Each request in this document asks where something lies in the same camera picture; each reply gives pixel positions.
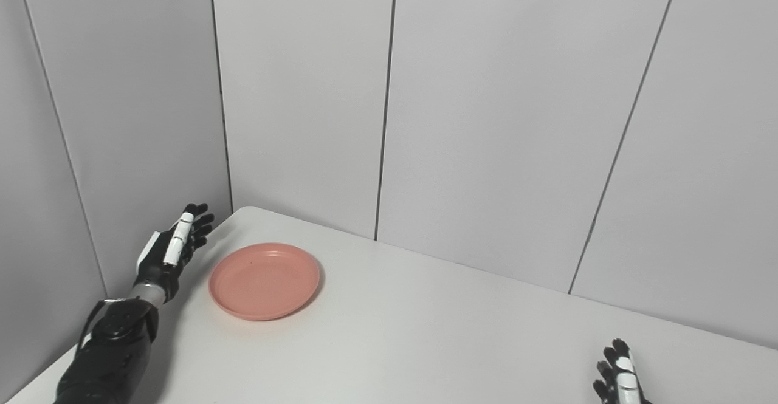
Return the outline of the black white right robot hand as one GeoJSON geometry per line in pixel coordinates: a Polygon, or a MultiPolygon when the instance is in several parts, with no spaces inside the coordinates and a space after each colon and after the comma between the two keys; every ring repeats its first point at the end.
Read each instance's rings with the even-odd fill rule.
{"type": "Polygon", "coordinates": [[[601,403],[650,403],[640,384],[630,346],[615,338],[603,349],[605,360],[597,362],[601,378],[593,388],[601,403]]]}

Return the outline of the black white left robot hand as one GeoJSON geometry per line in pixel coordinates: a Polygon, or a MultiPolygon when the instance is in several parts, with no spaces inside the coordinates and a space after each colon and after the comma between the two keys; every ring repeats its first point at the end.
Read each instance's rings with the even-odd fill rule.
{"type": "Polygon", "coordinates": [[[171,301],[184,268],[206,245],[215,219],[206,203],[190,203],[172,227],[155,231],[139,255],[130,297],[157,308],[171,301]]]}

